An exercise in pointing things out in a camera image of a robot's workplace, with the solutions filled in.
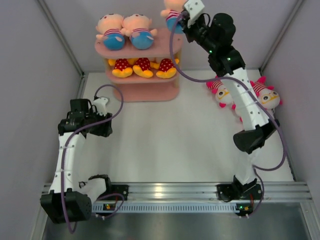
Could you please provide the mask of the small baby doll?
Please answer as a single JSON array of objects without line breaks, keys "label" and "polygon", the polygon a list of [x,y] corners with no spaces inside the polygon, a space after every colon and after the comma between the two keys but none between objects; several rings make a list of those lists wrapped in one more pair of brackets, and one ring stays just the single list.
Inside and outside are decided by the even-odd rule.
[{"label": "small baby doll", "polygon": [[176,19],[184,9],[186,0],[164,0],[163,2],[165,9],[160,12],[160,15],[165,18],[168,30],[172,31]]}]

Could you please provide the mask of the yellow plush red dotted dress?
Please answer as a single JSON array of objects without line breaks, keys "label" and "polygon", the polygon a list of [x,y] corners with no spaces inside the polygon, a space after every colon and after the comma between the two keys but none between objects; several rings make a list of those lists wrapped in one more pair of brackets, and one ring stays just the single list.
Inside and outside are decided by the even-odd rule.
[{"label": "yellow plush red dotted dress", "polygon": [[133,74],[132,65],[127,58],[108,59],[112,67],[112,75],[117,78],[127,78]]}]

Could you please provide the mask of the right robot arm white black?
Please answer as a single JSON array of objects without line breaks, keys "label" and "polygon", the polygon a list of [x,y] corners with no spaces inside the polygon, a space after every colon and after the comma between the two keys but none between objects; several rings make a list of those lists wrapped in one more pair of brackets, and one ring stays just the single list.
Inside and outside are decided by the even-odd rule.
[{"label": "right robot arm white black", "polygon": [[195,41],[208,53],[209,65],[231,94],[243,124],[243,130],[233,136],[240,150],[233,181],[217,186],[218,198],[225,202],[248,198],[261,192],[253,164],[279,123],[258,102],[245,62],[232,45],[236,32],[232,17],[218,13],[206,24],[203,11],[193,13],[193,10],[181,12],[182,30],[188,42]]}]

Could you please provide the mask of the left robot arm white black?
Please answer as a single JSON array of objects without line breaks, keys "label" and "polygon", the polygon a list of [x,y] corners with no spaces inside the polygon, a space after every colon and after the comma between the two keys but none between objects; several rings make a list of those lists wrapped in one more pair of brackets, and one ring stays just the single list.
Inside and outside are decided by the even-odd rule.
[{"label": "left robot arm white black", "polygon": [[70,111],[58,124],[59,153],[54,179],[48,193],[40,198],[41,207],[55,224],[88,220],[92,204],[99,197],[107,200],[113,194],[108,175],[80,175],[80,170],[94,166],[93,160],[80,162],[87,135],[107,138],[113,132],[113,115],[107,111],[109,102],[107,97],[95,97],[94,101],[72,99]]}]

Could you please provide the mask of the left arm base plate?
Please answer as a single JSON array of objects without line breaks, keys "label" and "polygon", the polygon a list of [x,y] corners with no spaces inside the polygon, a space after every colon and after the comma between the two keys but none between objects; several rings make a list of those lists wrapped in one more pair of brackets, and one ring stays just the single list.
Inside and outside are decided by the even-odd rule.
[{"label": "left arm base plate", "polygon": [[121,201],[123,197],[127,201],[128,194],[129,186],[127,184],[112,184],[98,197],[98,200]]}]

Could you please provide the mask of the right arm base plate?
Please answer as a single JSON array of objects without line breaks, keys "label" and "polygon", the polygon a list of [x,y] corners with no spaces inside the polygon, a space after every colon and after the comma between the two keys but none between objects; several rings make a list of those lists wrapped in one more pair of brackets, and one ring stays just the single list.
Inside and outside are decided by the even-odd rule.
[{"label": "right arm base plate", "polygon": [[262,197],[262,188],[260,184],[218,184],[217,198],[224,202],[231,202],[233,200],[260,200]]}]

